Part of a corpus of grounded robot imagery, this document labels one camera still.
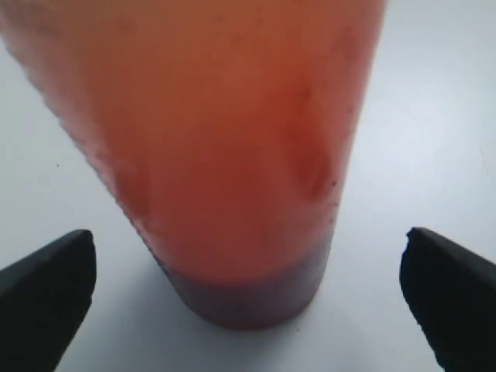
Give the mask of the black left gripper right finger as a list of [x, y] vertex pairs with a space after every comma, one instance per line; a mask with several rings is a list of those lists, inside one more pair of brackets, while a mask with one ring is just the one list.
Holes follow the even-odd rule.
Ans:
[[423, 227], [401, 257], [403, 297], [444, 371], [495, 369], [495, 265]]

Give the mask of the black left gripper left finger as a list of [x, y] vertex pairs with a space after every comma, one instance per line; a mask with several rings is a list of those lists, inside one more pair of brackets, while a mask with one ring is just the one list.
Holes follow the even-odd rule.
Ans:
[[1, 271], [1, 369], [54, 371], [81, 327], [96, 284], [86, 229], [69, 232]]

